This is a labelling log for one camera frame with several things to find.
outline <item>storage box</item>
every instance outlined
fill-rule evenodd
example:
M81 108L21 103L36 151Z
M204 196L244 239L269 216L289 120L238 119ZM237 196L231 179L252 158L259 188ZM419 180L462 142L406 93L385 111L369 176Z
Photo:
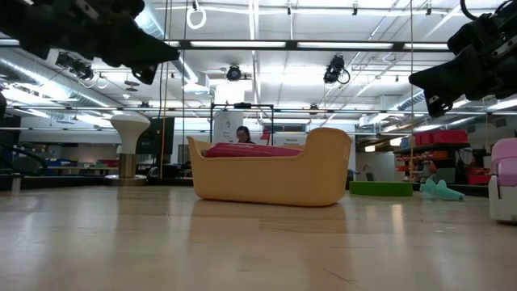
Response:
M403 137L401 141L401 149L409 149L410 148L410 140L407 137Z
M436 141L434 141L433 133L422 133L420 136L420 143L422 146L431 145L435 142Z
M464 130L440 130L432 133L431 143L468 143L469 135Z

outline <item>metal frame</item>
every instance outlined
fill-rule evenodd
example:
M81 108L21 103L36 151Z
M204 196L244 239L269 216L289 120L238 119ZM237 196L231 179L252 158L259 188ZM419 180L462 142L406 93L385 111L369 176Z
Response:
M275 125L275 105L273 104L246 104L246 105L250 105L252 108L270 108L271 109L271 145L273 146L273 141L275 141L275 128L273 127ZM215 107L217 106L224 106L224 108L222 109L222 112L225 112L225 111L228 111L227 107L228 106L233 106L233 108L235 109L235 105L234 104L215 104L215 103L211 103L210 104L210 134L209 134L209 137L210 137L210 143L212 143L212 132L213 132L213 110ZM237 109L238 111L242 111L242 112L246 112L246 109Z
M195 42L246 42L249 46L227 46L227 45L209 45L209 46L193 46ZM364 41L364 40L164 40L165 43L181 50L263 50L263 51L331 51L331 52L374 52L374 53L411 53L411 48L404 48L405 44L411 44L408 41ZM260 45L263 43L284 42L285 46L269 47ZM298 43L328 43L328 44L357 44L347 48L336 47L314 47L300 48ZM392 48L365 48L364 45L369 44L393 44ZM416 41L413 44L443 44L445 42L425 42ZM19 48L19 42L10 38L0 38L0 48ZM414 48L414 53L450 53L446 48Z
M228 106L228 104L216 104L217 106ZM270 107L273 105L264 104L260 105L260 107ZM123 108L123 107L73 107L73 106L8 106L7 109L36 109L36 110L50 110L50 111L87 111L87 110L95 110L100 112L110 112L110 111L127 111L127 112L158 112L160 110L167 110L168 112L212 112L213 108ZM239 108L230 108L226 109L228 111L237 111L237 112L261 112L259 109L239 109ZM428 116L429 113L427 111L415 111L415 112L399 112L395 110L343 110L343 109L304 109L304 108L271 108L273 112L276 113L335 113L335 114L374 114L374 113L385 113L385 114L394 114L394 115L411 115L411 114L423 114ZM470 112L470 111L450 111L445 112L445 115L449 116L517 116L517 111L494 111L494 112Z

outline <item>ceiling light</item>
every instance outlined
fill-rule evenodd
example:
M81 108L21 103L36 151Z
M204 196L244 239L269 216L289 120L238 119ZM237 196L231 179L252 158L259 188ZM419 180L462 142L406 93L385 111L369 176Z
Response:
M6 97L7 99L13 100L18 103L25 103L31 105L56 105L55 103L51 102L51 99L43 99L39 96L28 94L27 92L21 91L20 89L14 86L10 86L9 89L2 91L2 93L4 97Z
M442 126L441 124L429 124L429 125L422 125L418 126L414 129L414 131L423 132L427 130L437 129L438 127Z
M0 39L0 45L16 46L16 45L19 45L19 41L18 40L13 40L13 39Z
M88 116L88 115L78 115L78 119L80 121L83 121L83 122L86 122L89 124L98 125L100 127L113 127L111 125L111 122L109 122L108 120L104 120L100 117Z
M404 49L411 49L411 44L404 44ZM413 49L449 49L447 44L413 44Z
M300 49L391 49L393 44L390 43L373 43L373 42L299 42Z
M470 103L470 100L463 99L463 100L460 100L460 101L457 101L457 102L453 103L452 107L453 108L458 108L458 107L463 106L463 105L465 105L467 103Z
M367 152L367 153L374 152L375 151L375 146L374 145L367 146L367 147L364 148L364 151Z
M191 41L195 48L285 48L285 41Z
M43 118L49 118L50 117L50 116L48 116L47 113L41 112L39 110L34 110L34 109L28 109L26 111L25 110L16 109L16 111L27 113L27 114L31 114L33 116L43 117Z
M497 104L490 106L489 110L500 110L504 108L510 108L517 106L517 99L507 100L507 101L499 101Z
M402 137L395 138L389 141L390 146L399 146L402 143Z
M466 121L469 121L469 120L472 120L474 119L474 117L469 117L469 118L464 118L464 119L461 119L461 120L456 120L454 122L451 122L449 125L458 125L458 124L462 124Z
M171 47L179 47L179 41L165 41L165 43L170 45Z

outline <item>rope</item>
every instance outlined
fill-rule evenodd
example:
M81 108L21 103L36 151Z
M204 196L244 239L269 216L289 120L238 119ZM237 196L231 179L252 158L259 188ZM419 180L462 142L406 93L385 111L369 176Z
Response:
M410 26L411 26L411 73L413 73L413 62L414 62L414 54L413 54L413 0L410 0ZM414 102L413 102L413 85L411 85L411 138L410 141L414 139ZM410 154L410 183L413 183L413 143L410 142L411 154Z

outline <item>pink cushion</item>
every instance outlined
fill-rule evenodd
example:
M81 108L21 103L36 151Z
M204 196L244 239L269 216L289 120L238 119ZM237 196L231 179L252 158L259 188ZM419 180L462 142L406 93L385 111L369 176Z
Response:
M294 157L300 153L301 150L279 146L219 142L207 150L205 157Z

